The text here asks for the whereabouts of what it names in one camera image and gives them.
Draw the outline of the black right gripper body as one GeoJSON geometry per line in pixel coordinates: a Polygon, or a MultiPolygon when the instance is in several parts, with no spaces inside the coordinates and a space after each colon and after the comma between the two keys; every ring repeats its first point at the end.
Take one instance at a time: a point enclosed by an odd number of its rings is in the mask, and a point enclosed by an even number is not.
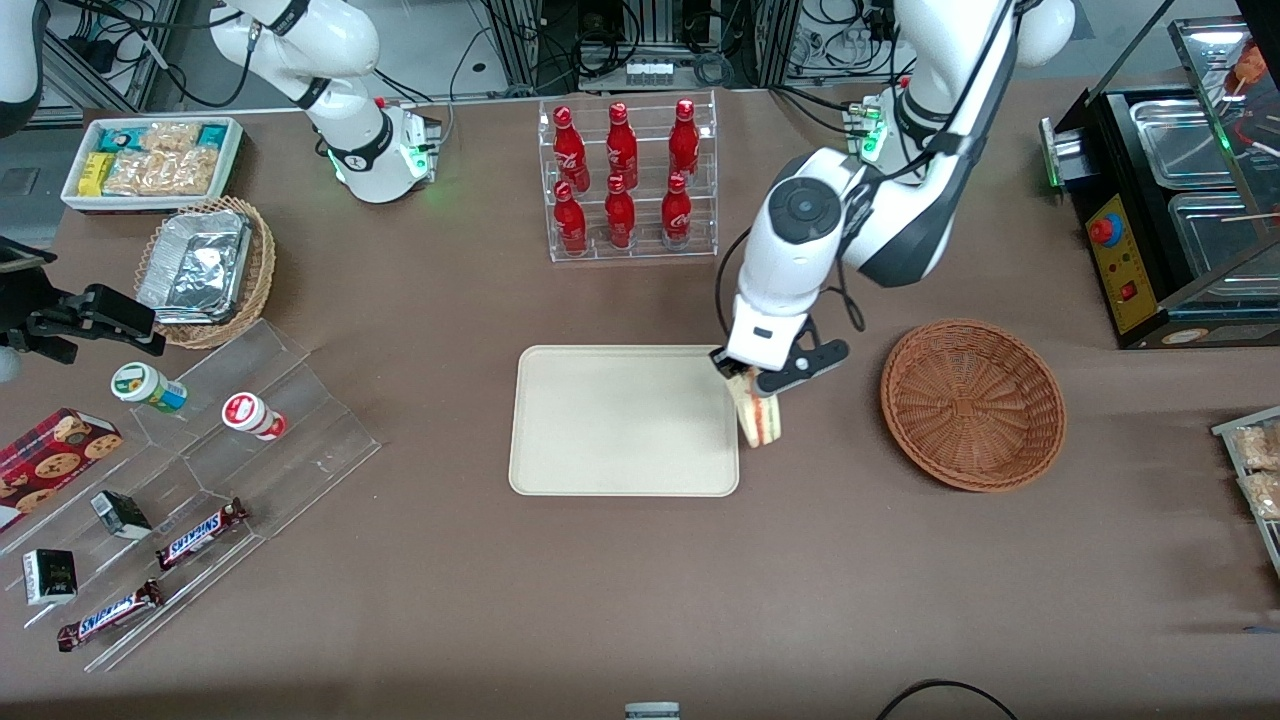
{"type": "Polygon", "coordinates": [[[78,346],[61,337],[81,327],[79,297],[55,288],[37,266],[1,273],[1,346],[70,365],[78,346]]]}

